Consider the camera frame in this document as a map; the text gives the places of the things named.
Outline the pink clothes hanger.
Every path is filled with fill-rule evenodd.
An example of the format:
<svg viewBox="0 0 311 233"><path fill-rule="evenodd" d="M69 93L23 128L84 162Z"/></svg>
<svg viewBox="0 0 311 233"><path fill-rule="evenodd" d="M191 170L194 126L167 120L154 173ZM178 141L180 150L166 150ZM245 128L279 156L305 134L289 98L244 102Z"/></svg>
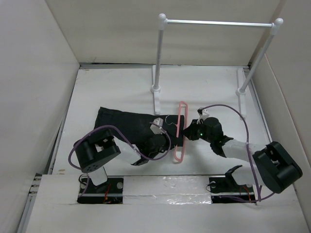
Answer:
<svg viewBox="0 0 311 233"><path fill-rule="evenodd" d="M181 110L182 109L185 109L185 114L184 114L184 125L183 127L181 128ZM165 117L165 123L168 124L168 125L175 125L176 126L176 137L178 138L180 135L181 135L181 130L184 129L187 124L188 124L188 104L184 101L180 101L179 102L179 107L178 107L178 118L177 118L177 123L168 123L167 122L167 118L168 116L170 115L167 115ZM183 159L184 159L184 153L185 153L185 142L186 142L186 139L184 136L182 136L182 140L183 140L183 146L179 147L179 146L176 146L174 148L174 154L173 154L173 157L174 157L174 161L173 163L174 164L180 164L183 162Z"/></svg>

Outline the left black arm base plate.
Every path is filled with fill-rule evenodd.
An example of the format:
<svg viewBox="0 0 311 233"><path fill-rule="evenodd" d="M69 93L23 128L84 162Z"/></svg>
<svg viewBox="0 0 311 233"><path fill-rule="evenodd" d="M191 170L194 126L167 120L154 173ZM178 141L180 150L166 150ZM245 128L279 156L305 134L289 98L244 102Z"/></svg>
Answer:
<svg viewBox="0 0 311 233"><path fill-rule="evenodd" d="M107 182L95 186L87 177L79 179L80 186L77 202L79 204L122 204L123 203L123 177L108 178Z"/></svg>

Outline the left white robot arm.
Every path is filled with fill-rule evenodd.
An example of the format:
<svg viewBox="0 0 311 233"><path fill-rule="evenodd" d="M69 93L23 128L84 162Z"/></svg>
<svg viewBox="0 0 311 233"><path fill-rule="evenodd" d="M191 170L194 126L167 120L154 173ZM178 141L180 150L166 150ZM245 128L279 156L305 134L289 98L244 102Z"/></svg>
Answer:
<svg viewBox="0 0 311 233"><path fill-rule="evenodd" d="M97 192L104 192L108 188L108 177L104 166L121 154L121 149L115 142L113 131L116 131L140 156L134 165L164 158L172 147L172 141L162 128L158 133L152 133L143 142L131 143L119 129L114 126L98 127L80 140L76 141L68 156L69 164L86 176L85 186L91 184Z"/></svg>

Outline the white and silver clothes rack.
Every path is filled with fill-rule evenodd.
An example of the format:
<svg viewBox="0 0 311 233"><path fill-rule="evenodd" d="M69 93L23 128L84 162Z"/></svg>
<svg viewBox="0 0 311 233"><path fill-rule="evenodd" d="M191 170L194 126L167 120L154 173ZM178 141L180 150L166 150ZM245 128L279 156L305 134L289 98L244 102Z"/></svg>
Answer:
<svg viewBox="0 0 311 233"><path fill-rule="evenodd" d="M212 26L232 26L232 27L253 27L253 28L267 28L270 30L269 36L267 37L263 47L260 49L255 61L252 63L251 69L248 75L245 77L244 72L239 69L237 75L238 88L236 95L239 101L239 113L243 118L246 117L246 103L245 95L246 88L248 87L252 77L256 71L256 68L260 64L266 51L268 50L273 38L283 25L284 20L277 18L273 23L248 23L248 22L227 22L227 21L201 21L201 20L179 20L179 19L168 19L165 14L161 13L158 15L158 39L157 39L157 51L156 51L156 64L152 68L153 85L151 86L151 92L154 96L154 114L159 115L161 113L160 104L160 92L161 87L159 85L160 77L160 65L161 65L161 52L163 44L163 35L166 25L212 25Z"/></svg>

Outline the black trousers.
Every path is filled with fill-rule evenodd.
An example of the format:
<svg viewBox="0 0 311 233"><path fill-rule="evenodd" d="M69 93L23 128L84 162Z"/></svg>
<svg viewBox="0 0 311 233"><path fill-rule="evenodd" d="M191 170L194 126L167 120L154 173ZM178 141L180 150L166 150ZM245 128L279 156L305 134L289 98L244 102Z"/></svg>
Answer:
<svg viewBox="0 0 311 233"><path fill-rule="evenodd" d="M176 137L178 115L154 116L150 114L123 112L100 107L95 120L94 128L104 125L115 126L131 142L131 144L138 145L146 141L154 134L150 129L150 123L156 118L163 119L162 128L170 136L172 148L175 146L183 146L182 135L179 134L179 137Z"/></svg>

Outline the silver foil covered panel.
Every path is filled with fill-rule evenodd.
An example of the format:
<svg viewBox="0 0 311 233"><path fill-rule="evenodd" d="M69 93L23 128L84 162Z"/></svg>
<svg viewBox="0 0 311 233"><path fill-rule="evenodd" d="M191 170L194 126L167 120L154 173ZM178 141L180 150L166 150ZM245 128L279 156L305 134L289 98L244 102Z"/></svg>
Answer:
<svg viewBox="0 0 311 233"><path fill-rule="evenodd" d="M211 204L208 176L127 176L124 204Z"/></svg>

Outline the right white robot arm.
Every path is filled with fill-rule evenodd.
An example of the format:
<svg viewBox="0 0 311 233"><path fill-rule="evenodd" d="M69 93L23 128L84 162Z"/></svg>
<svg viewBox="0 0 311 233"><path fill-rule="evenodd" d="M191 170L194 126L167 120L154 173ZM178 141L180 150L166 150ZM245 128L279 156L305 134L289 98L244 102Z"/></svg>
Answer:
<svg viewBox="0 0 311 233"><path fill-rule="evenodd" d="M303 175L300 166L279 142L258 145L238 141L223 133L215 117L193 120L182 134L191 141L208 142L212 151L223 158L249 162L249 166L235 165L225 173L225 186L230 191L250 184L266 186L280 194Z"/></svg>

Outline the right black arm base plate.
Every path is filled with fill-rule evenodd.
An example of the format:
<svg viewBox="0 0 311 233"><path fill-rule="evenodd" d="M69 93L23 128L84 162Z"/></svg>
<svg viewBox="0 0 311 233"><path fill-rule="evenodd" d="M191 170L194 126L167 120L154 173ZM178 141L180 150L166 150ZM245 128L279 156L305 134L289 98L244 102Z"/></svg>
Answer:
<svg viewBox="0 0 311 233"><path fill-rule="evenodd" d="M239 199L249 202L256 199L252 187L232 184L226 177L209 177L206 190L211 193L213 204L239 203Z"/></svg>

